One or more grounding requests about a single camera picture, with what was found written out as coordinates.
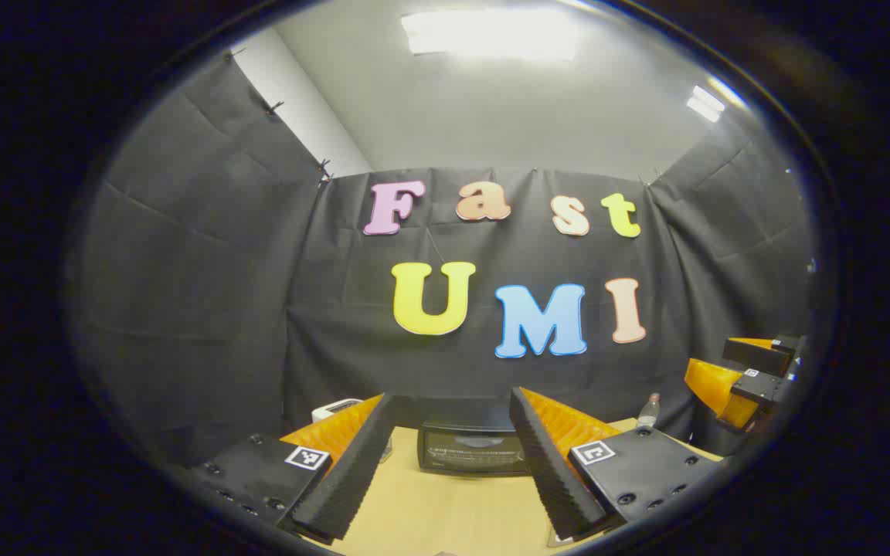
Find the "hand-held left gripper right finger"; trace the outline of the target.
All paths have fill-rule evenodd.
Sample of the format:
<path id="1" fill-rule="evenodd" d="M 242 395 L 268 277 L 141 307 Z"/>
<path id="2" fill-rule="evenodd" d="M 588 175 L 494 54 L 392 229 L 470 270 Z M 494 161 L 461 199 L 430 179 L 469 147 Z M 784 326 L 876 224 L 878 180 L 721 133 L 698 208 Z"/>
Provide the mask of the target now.
<path id="1" fill-rule="evenodd" d="M 722 468 L 654 427 L 618 429 L 523 387 L 509 401 L 524 464 L 562 538 L 645 520 Z"/>

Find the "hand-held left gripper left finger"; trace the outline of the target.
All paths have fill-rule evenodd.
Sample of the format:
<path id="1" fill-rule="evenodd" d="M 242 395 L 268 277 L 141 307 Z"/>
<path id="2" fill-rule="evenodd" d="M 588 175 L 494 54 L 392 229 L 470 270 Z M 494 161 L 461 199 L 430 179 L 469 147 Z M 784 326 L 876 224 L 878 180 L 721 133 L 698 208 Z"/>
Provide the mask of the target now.
<path id="1" fill-rule="evenodd" d="M 342 409 L 279 439 L 251 434 L 194 465 L 194 480 L 268 527 L 341 541 L 384 456 L 398 416 L 391 394 Z"/>

